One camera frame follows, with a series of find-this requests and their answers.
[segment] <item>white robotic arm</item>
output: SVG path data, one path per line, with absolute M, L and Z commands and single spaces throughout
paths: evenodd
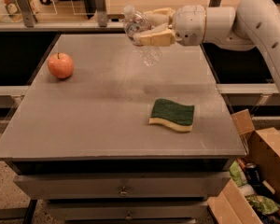
M 163 15 L 148 12 L 156 25 L 135 34 L 141 45 L 182 46 L 213 43 L 222 49 L 250 50 L 257 47 L 280 92 L 280 12 L 273 0 L 242 0 L 233 7 L 184 6 Z

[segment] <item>cardboard box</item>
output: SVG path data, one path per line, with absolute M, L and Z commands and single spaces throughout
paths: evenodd
M 239 134 L 248 139 L 245 158 L 258 165 L 261 178 L 276 190 L 273 199 L 280 203 L 280 132 L 275 128 L 255 131 L 247 114 L 245 110 L 232 115 Z M 217 197 L 209 198 L 208 204 L 219 224 L 262 223 L 232 180 Z

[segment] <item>green sponge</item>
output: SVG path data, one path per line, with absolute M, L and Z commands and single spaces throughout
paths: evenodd
M 178 132 L 190 132 L 194 119 L 194 105 L 158 99 L 152 108 L 149 124 L 162 124 Z

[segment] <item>drawer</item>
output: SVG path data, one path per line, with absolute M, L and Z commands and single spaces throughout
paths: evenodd
M 207 202 L 92 202 L 47 203 L 46 210 L 62 220 L 139 220 L 153 218 L 191 219 L 202 215 Z
M 18 175 L 14 182 L 31 199 L 218 196 L 228 172 L 157 174 Z

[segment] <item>plastic bottle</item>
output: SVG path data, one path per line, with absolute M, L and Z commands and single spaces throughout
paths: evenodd
M 161 59 L 160 49 L 153 46 L 142 46 L 133 39 L 135 33 L 141 33 L 151 29 L 151 25 L 146 16 L 142 12 L 135 10 L 131 5 L 124 7 L 123 14 L 124 31 L 137 48 L 143 62 L 147 66 L 156 64 Z

